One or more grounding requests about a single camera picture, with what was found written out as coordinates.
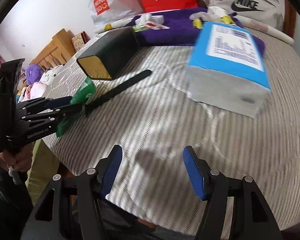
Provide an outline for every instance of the white plastic bag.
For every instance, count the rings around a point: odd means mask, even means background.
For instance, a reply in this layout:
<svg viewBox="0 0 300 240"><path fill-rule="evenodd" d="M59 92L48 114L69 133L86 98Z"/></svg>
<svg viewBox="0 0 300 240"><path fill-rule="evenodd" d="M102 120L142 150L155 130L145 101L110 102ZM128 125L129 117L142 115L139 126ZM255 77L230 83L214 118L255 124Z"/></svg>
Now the white plastic bag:
<svg viewBox="0 0 300 240"><path fill-rule="evenodd" d="M89 0L89 10L96 28L144 13L138 0Z"/></svg>

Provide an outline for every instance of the black strap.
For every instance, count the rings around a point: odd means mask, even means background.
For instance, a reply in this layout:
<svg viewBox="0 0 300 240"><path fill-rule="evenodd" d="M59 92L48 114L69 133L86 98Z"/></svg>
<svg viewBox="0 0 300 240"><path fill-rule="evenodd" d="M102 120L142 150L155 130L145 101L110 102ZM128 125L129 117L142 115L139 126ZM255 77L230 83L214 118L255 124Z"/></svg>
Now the black strap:
<svg viewBox="0 0 300 240"><path fill-rule="evenodd" d="M147 69L142 71L141 73L135 75L134 77L128 79L127 81L123 82L119 86L111 89L109 92L105 93L104 95L97 98L95 101L91 102L90 104L85 105L86 117L97 107L103 105L105 102L111 100L116 95L120 94L121 92L127 90L129 87L133 86L134 84L138 83L139 81L145 79L146 77L150 76L152 73L151 70Z"/></svg>

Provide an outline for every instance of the blue gripper pad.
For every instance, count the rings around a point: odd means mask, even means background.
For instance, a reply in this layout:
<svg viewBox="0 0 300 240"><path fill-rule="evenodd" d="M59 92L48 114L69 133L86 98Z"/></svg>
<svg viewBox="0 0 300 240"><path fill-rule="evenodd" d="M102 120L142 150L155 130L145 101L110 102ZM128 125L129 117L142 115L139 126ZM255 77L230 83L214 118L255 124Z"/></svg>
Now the blue gripper pad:
<svg viewBox="0 0 300 240"><path fill-rule="evenodd" d="M116 152L114 153L113 159L109 164L105 174L102 177L102 189L100 191L100 196L102 198L106 198L106 195L110 193L115 177L117 176L121 161L122 148L119 146Z"/></svg>
<svg viewBox="0 0 300 240"><path fill-rule="evenodd" d="M63 107L63 106L69 105L71 99L72 99L72 97L53 99L47 104L47 108L56 109L58 107Z"/></svg>
<svg viewBox="0 0 300 240"><path fill-rule="evenodd" d="M204 179L203 176L200 174L200 171L197 165L195 164L188 147L186 147L183 150L183 162L186 166L195 194L201 200L204 200L206 195L204 191Z"/></svg>

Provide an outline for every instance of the yellow item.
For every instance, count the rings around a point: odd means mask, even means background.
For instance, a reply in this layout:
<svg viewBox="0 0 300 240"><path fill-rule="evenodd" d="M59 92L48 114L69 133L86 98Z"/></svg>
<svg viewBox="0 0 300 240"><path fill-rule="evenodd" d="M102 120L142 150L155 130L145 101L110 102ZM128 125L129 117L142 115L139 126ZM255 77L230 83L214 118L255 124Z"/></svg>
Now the yellow item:
<svg viewBox="0 0 300 240"><path fill-rule="evenodd" d="M231 16L229 16L229 15L225 15L225 16L221 17L221 20L222 20L225 24L233 24L233 25L237 26L237 25L235 24L235 22L232 20Z"/></svg>
<svg viewBox="0 0 300 240"><path fill-rule="evenodd" d="M109 30L112 30L113 27L111 25L111 23L108 23L106 26L105 26L105 31L109 31Z"/></svg>
<svg viewBox="0 0 300 240"><path fill-rule="evenodd" d="M202 21L200 19L195 19L192 22L193 27L197 28L197 29L202 29Z"/></svg>

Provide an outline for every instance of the metal screw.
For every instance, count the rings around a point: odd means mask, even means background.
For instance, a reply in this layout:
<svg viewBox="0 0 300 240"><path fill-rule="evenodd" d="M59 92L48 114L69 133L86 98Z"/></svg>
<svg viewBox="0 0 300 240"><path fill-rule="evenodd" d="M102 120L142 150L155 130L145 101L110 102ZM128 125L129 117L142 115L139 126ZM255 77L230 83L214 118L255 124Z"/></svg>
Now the metal screw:
<svg viewBox="0 0 300 240"><path fill-rule="evenodd" d="M244 180L245 180L246 182L248 182L248 183L253 182L253 179L252 179L250 176L245 176L245 177L244 177Z"/></svg>
<svg viewBox="0 0 300 240"><path fill-rule="evenodd" d="M92 174L95 174L95 173L96 173L96 170L94 168L91 168L91 169L87 170L88 175L92 175Z"/></svg>
<svg viewBox="0 0 300 240"><path fill-rule="evenodd" d="M210 171L210 173L211 173L211 175L213 175L213 176L218 176L219 174L220 174L220 172L218 171L218 170L211 170Z"/></svg>
<svg viewBox="0 0 300 240"><path fill-rule="evenodd" d="M52 178L54 181L61 179L61 175L60 174L56 174L53 176Z"/></svg>

